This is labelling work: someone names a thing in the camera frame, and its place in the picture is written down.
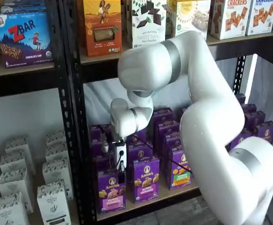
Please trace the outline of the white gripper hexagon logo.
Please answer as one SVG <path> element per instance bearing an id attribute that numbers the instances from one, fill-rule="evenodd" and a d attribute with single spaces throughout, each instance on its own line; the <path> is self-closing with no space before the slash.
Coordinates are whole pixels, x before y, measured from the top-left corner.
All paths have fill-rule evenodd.
<path id="1" fill-rule="evenodd" d="M 114 147 L 114 165 L 118 172 L 119 183 L 126 182 L 127 147 L 125 142 L 118 142 Z"/>

